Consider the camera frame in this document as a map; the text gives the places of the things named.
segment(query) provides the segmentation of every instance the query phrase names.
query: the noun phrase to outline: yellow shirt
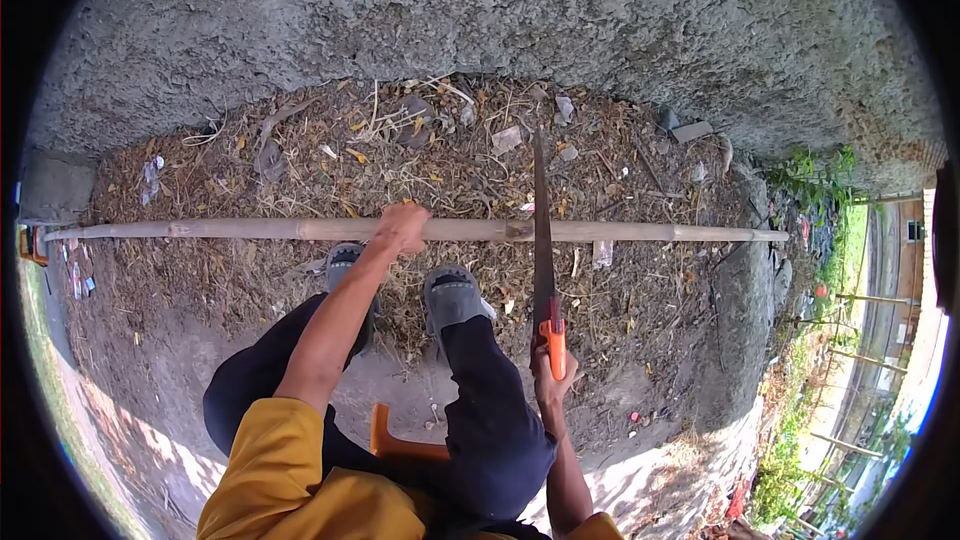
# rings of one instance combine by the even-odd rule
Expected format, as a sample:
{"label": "yellow shirt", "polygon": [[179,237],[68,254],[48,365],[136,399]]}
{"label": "yellow shirt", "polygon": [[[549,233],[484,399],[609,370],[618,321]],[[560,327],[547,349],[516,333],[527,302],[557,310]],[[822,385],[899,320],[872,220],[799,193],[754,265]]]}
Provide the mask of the yellow shirt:
{"label": "yellow shirt", "polygon": [[[383,475],[334,468],[321,480],[324,418],[306,402],[254,402],[237,429],[226,471],[199,515],[198,540],[262,538],[421,540],[433,505]],[[507,538],[476,532],[476,540]],[[570,540],[622,540],[597,513]]]}

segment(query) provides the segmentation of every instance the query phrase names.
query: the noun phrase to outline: hand saw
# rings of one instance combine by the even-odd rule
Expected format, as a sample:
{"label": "hand saw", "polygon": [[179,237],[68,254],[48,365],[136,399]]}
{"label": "hand saw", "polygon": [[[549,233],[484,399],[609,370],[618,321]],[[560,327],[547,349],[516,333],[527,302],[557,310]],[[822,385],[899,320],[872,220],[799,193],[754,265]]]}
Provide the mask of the hand saw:
{"label": "hand saw", "polygon": [[567,377],[567,323],[560,317],[550,238],[550,192],[546,186],[540,130],[534,141],[534,347],[546,342],[554,380]]}

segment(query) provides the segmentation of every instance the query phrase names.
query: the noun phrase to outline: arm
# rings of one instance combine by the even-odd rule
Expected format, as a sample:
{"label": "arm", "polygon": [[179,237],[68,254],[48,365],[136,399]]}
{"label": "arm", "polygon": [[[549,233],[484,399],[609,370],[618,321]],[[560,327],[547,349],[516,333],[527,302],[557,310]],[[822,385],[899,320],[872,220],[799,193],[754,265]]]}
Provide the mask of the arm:
{"label": "arm", "polygon": [[546,343],[534,347],[530,361],[543,427],[557,438],[557,460],[546,476],[546,510],[554,538],[567,536],[594,514],[594,498],[580,471],[564,421],[564,396],[573,385],[577,366],[577,359],[566,353],[566,377],[554,379]]}
{"label": "arm", "polygon": [[383,210],[360,258],[307,322],[273,396],[299,399],[324,414],[390,263],[401,253],[424,249],[421,232],[429,217],[412,202]]}

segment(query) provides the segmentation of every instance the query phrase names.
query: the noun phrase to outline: black pants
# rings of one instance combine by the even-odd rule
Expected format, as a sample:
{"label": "black pants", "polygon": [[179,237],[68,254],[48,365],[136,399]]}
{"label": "black pants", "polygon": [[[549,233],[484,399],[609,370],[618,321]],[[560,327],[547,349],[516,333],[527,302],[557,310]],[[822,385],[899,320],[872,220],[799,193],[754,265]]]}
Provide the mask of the black pants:
{"label": "black pants", "polygon": [[[326,296],[315,295],[295,308],[213,374],[203,395],[203,420],[225,455],[250,405],[273,396],[307,321]],[[388,463],[344,436],[329,405],[323,419],[323,475],[333,467],[366,471],[420,488],[454,510],[489,521],[515,520],[543,485],[556,458],[556,441],[527,404],[520,372],[500,351],[490,319],[478,315],[444,328],[441,336],[459,387],[459,398],[446,406],[450,461]]]}

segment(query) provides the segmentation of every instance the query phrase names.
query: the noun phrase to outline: orange saw handle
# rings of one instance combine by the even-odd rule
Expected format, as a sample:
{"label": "orange saw handle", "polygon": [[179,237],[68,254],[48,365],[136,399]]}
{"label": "orange saw handle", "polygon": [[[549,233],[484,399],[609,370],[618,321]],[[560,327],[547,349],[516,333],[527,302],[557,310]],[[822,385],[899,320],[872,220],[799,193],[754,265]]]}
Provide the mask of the orange saw handle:
{"label": "orange saw handle", "polygon": [[553,329],[553,320],[540,321],[540,335],[546,338],[546,349],[550,354],[550,373],[553,379],[560,381],[567,377],[567,322],[559,319],[559,330]]}

